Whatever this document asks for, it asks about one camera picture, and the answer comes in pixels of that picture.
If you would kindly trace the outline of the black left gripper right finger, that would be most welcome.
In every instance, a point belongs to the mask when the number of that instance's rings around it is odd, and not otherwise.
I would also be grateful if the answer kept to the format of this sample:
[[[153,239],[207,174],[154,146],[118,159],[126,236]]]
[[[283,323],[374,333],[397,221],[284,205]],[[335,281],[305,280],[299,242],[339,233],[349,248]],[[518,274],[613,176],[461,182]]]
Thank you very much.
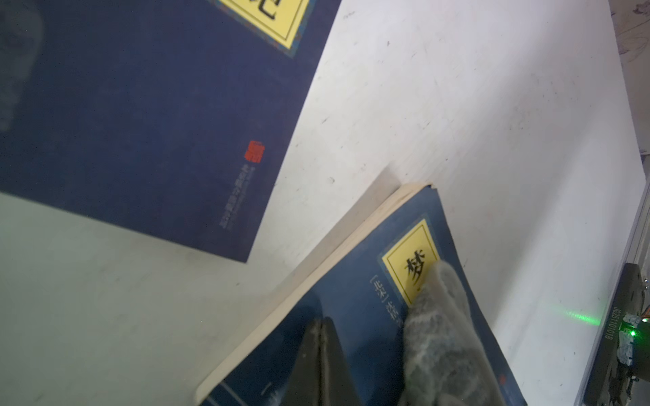
[[[322,319],[319,344],[319,404],[360,406],[361,398],[355,388],[339,335],[329,317]]]

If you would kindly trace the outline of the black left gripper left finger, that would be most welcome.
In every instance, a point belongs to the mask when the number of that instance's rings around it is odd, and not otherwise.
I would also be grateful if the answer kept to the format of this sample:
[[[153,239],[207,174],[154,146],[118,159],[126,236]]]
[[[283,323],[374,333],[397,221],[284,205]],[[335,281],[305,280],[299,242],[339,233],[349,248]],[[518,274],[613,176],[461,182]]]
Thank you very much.
[[[322,327],[322,319],[315,319],[307,326],[281,405],[320,404]]]

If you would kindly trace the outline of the blue book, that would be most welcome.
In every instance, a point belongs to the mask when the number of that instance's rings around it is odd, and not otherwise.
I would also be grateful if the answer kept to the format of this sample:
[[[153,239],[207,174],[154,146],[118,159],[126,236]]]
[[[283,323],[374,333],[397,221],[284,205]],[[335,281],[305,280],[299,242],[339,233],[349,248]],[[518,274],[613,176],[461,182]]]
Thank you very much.
[[[196,391],[199,405],[281,405],[307,326],[331,318],[361,405],[399,405],[406,316],[430,267],[452,265],[504,397],[526,400],[467,281],[438,190],[397,189],[294,286]]]

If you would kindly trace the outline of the grey patterned cloth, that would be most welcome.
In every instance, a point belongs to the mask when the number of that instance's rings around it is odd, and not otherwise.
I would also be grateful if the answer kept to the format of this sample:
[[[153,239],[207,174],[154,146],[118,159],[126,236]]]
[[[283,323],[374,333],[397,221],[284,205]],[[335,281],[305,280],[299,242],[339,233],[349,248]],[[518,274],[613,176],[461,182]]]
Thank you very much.
[[[472,322],[467,291],[448,262],[433,263],[403,329],[401,405],[504,405]]]

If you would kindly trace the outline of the blue book under left arm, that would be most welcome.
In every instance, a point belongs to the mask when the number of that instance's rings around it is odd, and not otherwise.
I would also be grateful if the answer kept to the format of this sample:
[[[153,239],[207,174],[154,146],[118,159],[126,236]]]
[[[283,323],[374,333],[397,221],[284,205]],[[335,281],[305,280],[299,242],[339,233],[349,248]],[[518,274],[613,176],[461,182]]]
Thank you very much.
[[[336,1],[4,1],[1,190],[246,262]]]

